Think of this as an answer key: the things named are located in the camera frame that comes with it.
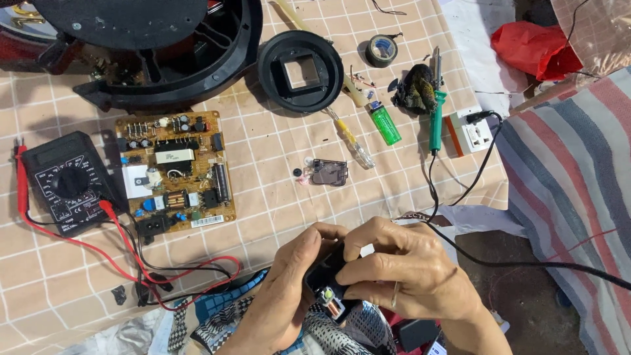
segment blue capacitor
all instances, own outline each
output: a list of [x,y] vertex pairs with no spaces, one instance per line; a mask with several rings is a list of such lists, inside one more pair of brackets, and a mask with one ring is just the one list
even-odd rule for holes
[[152,198],[145,200],[143,202],[143,208],[147,211],[153,211],[156,209],[156,202]]

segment power outlet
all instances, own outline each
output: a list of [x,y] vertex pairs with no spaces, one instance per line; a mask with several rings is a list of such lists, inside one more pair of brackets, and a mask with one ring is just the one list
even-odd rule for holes
[[486,150],[491,146],[493,135],[485,119],[478,123],[469,124],[466,116],[482,111],[479,107],[455,112],[446,120],[447,128],[454,140],[454,146],[459,157]]

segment green handle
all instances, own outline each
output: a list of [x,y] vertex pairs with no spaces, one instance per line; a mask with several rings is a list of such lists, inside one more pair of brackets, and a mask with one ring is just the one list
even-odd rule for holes
[[438,106],[430,116],[430,151],[432,154],[440,150],[440,136],[442,135],[442,104],[445,103],[447,93],[435,90],[436,102]]

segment digital multimeter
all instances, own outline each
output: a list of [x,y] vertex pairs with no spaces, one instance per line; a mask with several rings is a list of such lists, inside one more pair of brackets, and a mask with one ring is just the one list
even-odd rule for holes
[[59,234],[71,238],[107,219],[98,203],[119,206],[119,192],[90,136],[75,131],[22,153],[28,180]]

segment striped cloth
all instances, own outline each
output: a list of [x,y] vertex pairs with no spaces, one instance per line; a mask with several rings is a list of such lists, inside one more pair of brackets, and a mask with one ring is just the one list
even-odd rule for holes
[[[631,280],[631,67],[509,118],[497,146],[509,210],[537,258]],[[578,310],[589,353],[631,354],[630,293],[548,271]]]

